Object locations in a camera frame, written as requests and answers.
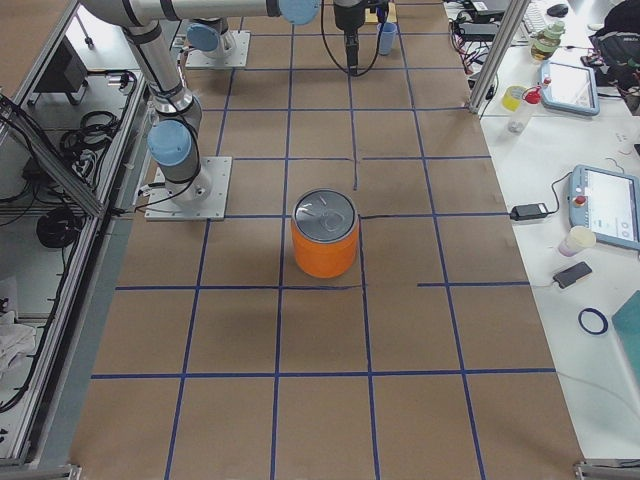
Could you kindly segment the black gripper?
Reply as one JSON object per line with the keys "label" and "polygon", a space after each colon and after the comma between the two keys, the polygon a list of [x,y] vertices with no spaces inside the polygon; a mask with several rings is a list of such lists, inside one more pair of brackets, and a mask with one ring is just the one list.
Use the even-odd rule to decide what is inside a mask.
{"label": "black gripper", "polygon": [[335,0],[333,2],[336,27],[343,33],[347,69],[357,70],[359,67],[358,31],[365,24],[366,1]]}

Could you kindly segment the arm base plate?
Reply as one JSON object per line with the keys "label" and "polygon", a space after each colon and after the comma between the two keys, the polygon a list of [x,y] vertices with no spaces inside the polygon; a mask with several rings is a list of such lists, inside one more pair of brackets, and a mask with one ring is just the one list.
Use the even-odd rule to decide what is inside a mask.
{"label": "arm base plate", "polygon": [[231,157],[202,157],[200,173],[185,190],[171,182],[153,189],[145,208],[148,221],[200,221],[225,218],[232,170]]}
{"label": "arm base plate", "polygon": [[247,30],[228,30],[220,34],[192,25],[187,30],[190,51],[187,69],[227,70],[245,68],[251,34]]}

